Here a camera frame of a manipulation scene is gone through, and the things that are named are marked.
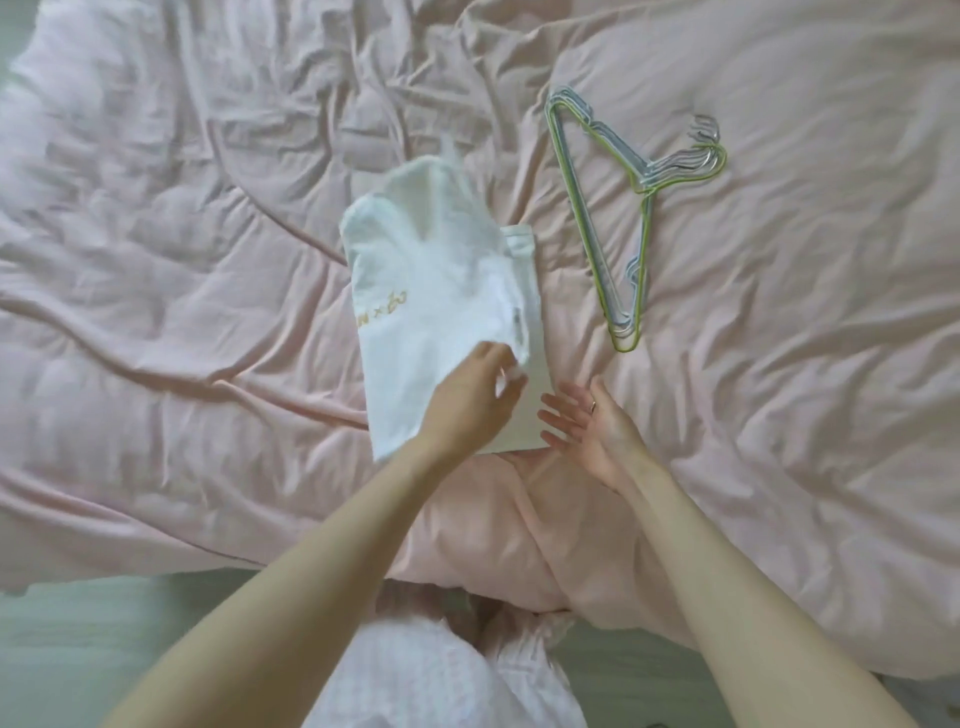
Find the person's right hand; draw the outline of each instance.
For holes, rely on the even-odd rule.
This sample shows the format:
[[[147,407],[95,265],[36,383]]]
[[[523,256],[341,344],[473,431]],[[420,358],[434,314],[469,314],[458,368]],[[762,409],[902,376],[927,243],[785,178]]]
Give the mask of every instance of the person's right hand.
[[[565,397],[546,394],[540,398],[550,409],[542,409],[538,417],[566,439],[546,430],[540,437],[608,488],[626,495],[635,488],[629,469],[638,459],[652,462],[634,421],[613,400],[599,376],[593,378],[589,389],[561,382],[560,391]]]

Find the person's left hand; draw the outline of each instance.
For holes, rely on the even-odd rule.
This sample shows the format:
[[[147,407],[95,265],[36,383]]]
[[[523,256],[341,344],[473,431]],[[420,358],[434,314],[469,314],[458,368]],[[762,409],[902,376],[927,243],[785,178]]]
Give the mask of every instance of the person's left hand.
[[[459,464],[487,445],[510,421],[527,377],[509,382],[498,397],[496,380],[516,359],[506,344],[483,341],[437,385],[420,425],[419,440]]]

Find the white clothing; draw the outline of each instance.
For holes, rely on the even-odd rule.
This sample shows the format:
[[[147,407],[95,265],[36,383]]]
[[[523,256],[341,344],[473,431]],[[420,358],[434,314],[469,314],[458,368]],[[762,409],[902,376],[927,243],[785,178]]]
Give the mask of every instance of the white clothing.
[[[547,650],[573,621],[504,605],[475,637],[458,637],[434,595],[404,591],[360,627],[303,728],[586,728]]]
[[[531,229],[502,231],[456,159],[422,157],[350,206],[340,231],[373,457],[417,434],[437,384],[480,341],[509,344],[530,377],[514,418],[483,451],[543,447],[537,410],[552,387]]]

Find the pink blanket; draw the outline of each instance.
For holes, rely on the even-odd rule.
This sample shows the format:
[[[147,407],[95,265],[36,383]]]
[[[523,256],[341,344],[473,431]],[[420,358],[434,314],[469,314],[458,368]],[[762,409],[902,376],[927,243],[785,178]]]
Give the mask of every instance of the pink blanket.
[[[0,583],[266,564],[372,473],[337,224],[449,134],[538,236],[555,379],[604,373],[724,532],[866,667],[960,669],[960,6],[48,0],[0,107]],[[614,355],[542,117],[712,114]],[[621,265],[637,199],[570,134]],[[686,640],[622,503],[476,458],[393,576]]]

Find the bed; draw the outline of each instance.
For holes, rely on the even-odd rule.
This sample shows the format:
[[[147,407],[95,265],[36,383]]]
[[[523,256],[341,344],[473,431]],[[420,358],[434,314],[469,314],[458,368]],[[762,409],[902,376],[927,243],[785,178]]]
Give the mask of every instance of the bed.
[[[960,669],[960,7],[947,0],[46,0],[0,103],[0,586],[269,563],[373,472],[347,206],[452,139],[530,225],[554,380],[602,373],[704,511],[865,667]],[[615,354],[542,118],[656,156]],[[571,134],[614,266],[638,205]],[[478,457],[391,575],[689,643],[617,497]]]

